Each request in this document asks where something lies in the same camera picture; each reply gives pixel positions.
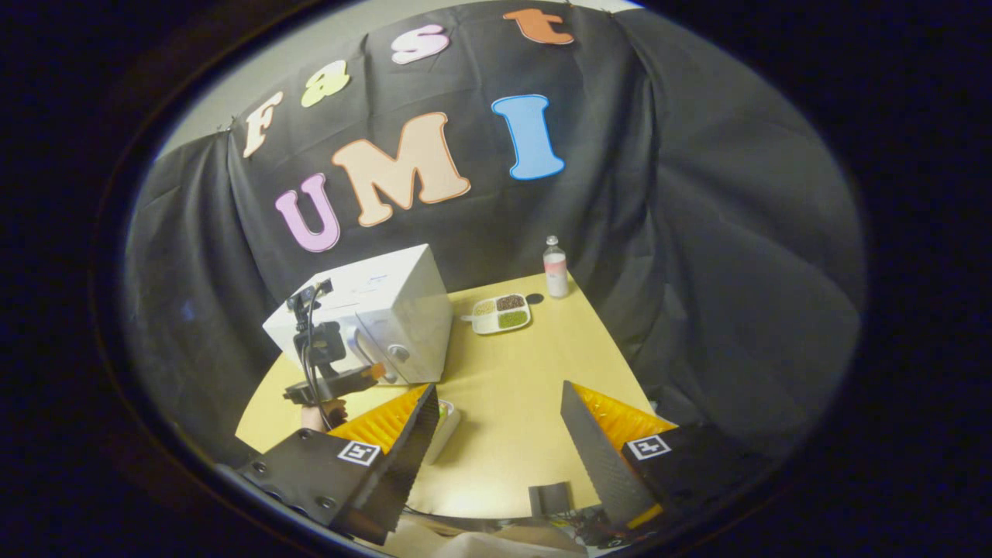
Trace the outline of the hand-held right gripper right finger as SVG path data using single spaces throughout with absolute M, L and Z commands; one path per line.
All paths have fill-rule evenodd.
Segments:
M 713 512 L 772 465 L 715 425 L 677 426 L 571 381 L 563 382 L 560 415 L 617 530 Z

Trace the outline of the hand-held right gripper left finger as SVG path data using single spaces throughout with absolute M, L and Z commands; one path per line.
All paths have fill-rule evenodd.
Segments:
M 394 531 L 440 420 L 434 384 L 329 433 L 300 428 L 236 477 L 311 522 L 381 545 Z

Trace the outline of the white microwave oven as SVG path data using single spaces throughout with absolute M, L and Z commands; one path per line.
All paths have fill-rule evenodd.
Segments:
M 383 363 L 387 372 L 379 384 L 440 381 L 453 305 L 428 244 L 319 272 L 293 295 L 326 279 L 333 291 L 319 297 L 315 322 L 333 320 L 341 326 L 346 356 L 332 365 L 334 370 Z M 301 365 L 293 347 L 295 317 L 286 301 L 263 321 L 263 330 L 292 363 Z

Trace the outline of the white ribbed rectangular tray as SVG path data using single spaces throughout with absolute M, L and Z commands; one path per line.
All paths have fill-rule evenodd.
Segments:
M 454 431 L 456 431 L 457 426 L 461 422 L 462 413 L 453 404 L 453 415 L 451 415 L 450 420 L 443 425 L 442 428 L 435 428 L 433 432 L 431 444 L 429 444 L 428 449 L 426 449 L 424 455 L 424 465 L 432 465 L 435 463 L 437 458 L 439 458 L 440 453 L 446 448 L 447 443 L 453 437 Z

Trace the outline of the small black box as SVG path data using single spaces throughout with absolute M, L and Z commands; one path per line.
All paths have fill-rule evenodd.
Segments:
M 561 483 L 531 485 L 528 487 L 532 517 L 563 515 L 573 509 L 571 487 L 568 481 Z

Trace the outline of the white divided dish of grains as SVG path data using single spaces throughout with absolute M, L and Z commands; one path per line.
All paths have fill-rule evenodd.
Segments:
M 462 322 L 479 336 L 491 336 L 523 329 L 532 322 L 530 304 L 523 294 L 511 293 L 476 301 Z

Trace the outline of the clear bottle with pink label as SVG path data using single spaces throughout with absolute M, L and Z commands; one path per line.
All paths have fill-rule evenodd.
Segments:
M 542 264 L 549 296 L 563 299 L 568 295 L 567 255 L 559 245 L 559 237 L 546 237 Z

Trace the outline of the black backdrop cloth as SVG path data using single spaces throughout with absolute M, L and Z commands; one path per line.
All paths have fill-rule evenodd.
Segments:
M 853 193 L 815 128 L 644 9 L 479 2 L 325 41 L 139 192 L 121 326 L 153 401 L 227 463 L 279 353 L 266 318 L 410 246 L 461 291 L 538 274 L 557 236 L 660 414 L 776 458 L 829 406 L 865 305 Z

